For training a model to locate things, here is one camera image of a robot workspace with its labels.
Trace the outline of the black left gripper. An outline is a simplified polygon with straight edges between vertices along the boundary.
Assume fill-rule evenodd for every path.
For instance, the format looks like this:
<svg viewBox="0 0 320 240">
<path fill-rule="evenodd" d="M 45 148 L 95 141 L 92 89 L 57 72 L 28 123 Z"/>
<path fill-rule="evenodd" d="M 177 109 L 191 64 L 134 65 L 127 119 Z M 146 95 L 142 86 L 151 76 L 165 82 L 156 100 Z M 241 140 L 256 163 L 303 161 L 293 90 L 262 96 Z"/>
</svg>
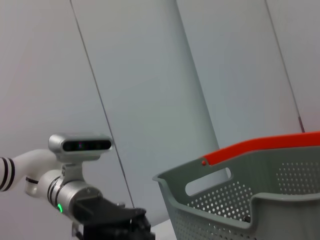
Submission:
<svg viewBox="0 0 320 240">
<path fill-rule="evenodd" d="M 156 240 L 143 208 L 126 208 L 102 196 L 77 199 L 73 217 L 83 226 L 77 240 Z"/>
</svg>

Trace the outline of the gray perforated storage bin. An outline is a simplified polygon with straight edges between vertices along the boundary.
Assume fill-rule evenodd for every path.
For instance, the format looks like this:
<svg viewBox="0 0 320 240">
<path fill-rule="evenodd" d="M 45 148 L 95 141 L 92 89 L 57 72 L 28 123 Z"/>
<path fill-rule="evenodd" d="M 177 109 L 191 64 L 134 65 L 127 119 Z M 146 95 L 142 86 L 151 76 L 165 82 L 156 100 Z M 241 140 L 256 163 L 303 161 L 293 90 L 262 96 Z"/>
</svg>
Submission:
<svg viewBox="0 0 320 240">
<path fill-rule="evenodd" d="M 177 240 L 320 240 L 320 147 L 199 158 L 153 180 Z"/>
</svg>

